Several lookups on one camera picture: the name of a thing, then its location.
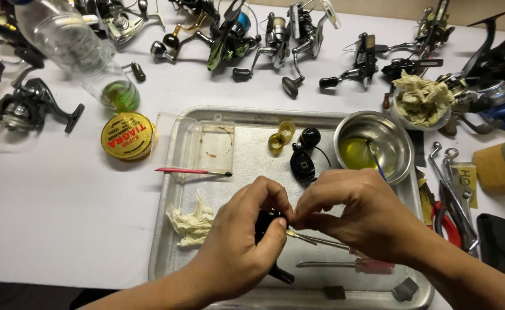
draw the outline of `yellow oil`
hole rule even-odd
[[[371,148],[373,148],[377,158],[380,158],[380,153],[378,152],[378,148],[375,146],[374,142],[371,144]],[[377,164],[375,163],[375,159],[369,150],[369,146],[367,145],[365,138],[345,138],[340,143],[339,153],[348,169],[377,169]]]

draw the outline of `table surface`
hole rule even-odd
[[[171,32],[185,17],[177,15],[168,2],[159,1],[166,30]],[[286,16],[285,8],[251,7],[260,20],[270,11],[276,16]],[[313,11],[311,15],[317,22],[322,13]],[[255,51],[215,72],[207,70],[208,48],[199,41],[185,46],[175,65],[153,61],[149,47],[165,34],[154,23],[147,24],[130,43],[120,47],[114,59],[122,65],[136,61],[142,66],[147,80],[137,84],[142,98],[138,112],[151,120],[160,111],[180,114],[202,104],[348,113],[380,111],[383,94],[389,88],[380,73],[375,75],[368,91],[360,82],[343,81],[334,90],[322,93],[318,81],[352,67],[353,53],[342,49],[353,43],[359,33],[375,34],[378,44],[395,45],[412,40],[416,23],[338,16],[342,27],[335,30],[325,24],[325,39],[317,59],[300,56],[299,67],[306,80],[295,100],[281,86],[283,76],[297,77],[290,59],[277,72],[269,59],[261,56],[254,77],[241,83],[232,79],[232,67],[249,68]],[[251,33],[255,32],[253,24]],[[425,77],[435,80],[440,74],[460,71],[485,37],[483,29],[457,27],[440,52],[444,66],[431,68]],[[497,32],[495,41],[499,43],[504,38],[505,32]],[[378,64],[382,68],[392,58],[408,55],[406,51],[394,52],[379,57]],[[15,59],[12,49],[4,46],[0,46],[0,57]],[[17,74],[14,67],[6,68],[0,83],[1,94],[12,91],[9,82]],[[29,76],[46,81],[62,109],[73,111],[78,103],[84,103],[85,110],[70,135],[63,132],[62,123],[48,116],[39,138],[31,136],[21,144],[24,147],[0,152],[0,281],[97,288],[128,288],[145,282],[161,174],[153,172],[147,160],[123,163],[103,151],[99,136],[112,114],[77,81],[51,62]],[[505,132],[477,136],[461,126],[451,139],[438,132],[427,132],[427,154],[434,141],[440,141],[444,149],[459,149],[456,161],[468,162],[474,151],[505,142]],[[437,179],[431,167],[422,171],[430,187],[436,189]],[[478,210],[472,210],[474,219],[480,213],[505,218],[505,196],[488,197],[478,188],[478,204]],[[449,305],[436,294],[431,308],[449,308]]]

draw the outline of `left hand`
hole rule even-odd
[[[201,249],[182,272],[194,277],[194,287],[205,303],[234,299],[253,289],[270,271],[286,242],[286,221],[274,220],[262,241],[255,244],[260,209],[275,209],[291,221],[293,208],[285,188],[258,177],[239,190],[216,214]]]

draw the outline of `clear plastic bottle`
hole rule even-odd
[[[67,0],[15,0],[23,36],[99,102],[119,112],[139,106],[139,92]]]

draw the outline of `aluminum tray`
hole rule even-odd
[[[318,147],[325,151],[333,167],[340,167],[333,151],[333,134],[340,121],[347,113],[320,113],[285,111],[254,108],[230,108],[223,106],[195,106],[184,111],[181,116],[198,121],[212,120],[215,114],[222,115],[222,121],[235,122],[235,146],[232,178],[197,179],[190,175],[181,178],[181,174],[164,174],[161,189],[159,211],[151,257],[149,259],[148,277],[150,280],[180,269],[188,263],[198,248],[179,248],[176,243],[181,236],[175,233],[165,216],[165,207],[172,203],[180,207],[183,214],[192,213],[195,206],[195,193],[198,190],[207,206],[215,213],[221,205],[240,188],[251,183],[258,175],[265,175],[281,183],[287,190],[290,203],[296,205],[306,186],[297,182],[290,172],[289,160],[292,154],[290,145],[284,147],[278,157],[273,157],[268,149],[267,140],[277,132],[281,121],[290,120],[297,126],[297,139],[306,127],[315,127],[321,132]],[[167,164],[179,156],[196,156],[184,154],[188,141],[173,130],[170,136]],[[312,160],[316,166],[316,175],[328,169],[326,159],[321,152],[314,150]],[[393,186],[408,208],[422,219],[419,192],[414,171],[401,183]],[[331,213],[339,215],[344,207],[336,206]],[[318,232],[304,231],[312,236],[321,236]],[[279,267],[294,274],[296,281],[286,285],[267,276],[257,288],[244,296],[230,301],[213,304],[209,309],[418,309],[426,308],[434,296],[434,288],[424,276],[411,268],[396,265],[391,275],[373,275],[357,273],[352,268],[302,268],[295,264],[301,261],[353,261],[356,258],[348,252],[324,245],[314,246],[295,238],[287,238],[283,253],[278,259]],[[398,302],[392,295],[392,289],[407,277],[411,277],[419,289],[412,301]],[[329,300],[321,288],[324,286],[343,286],[346,293],[344,300]]]

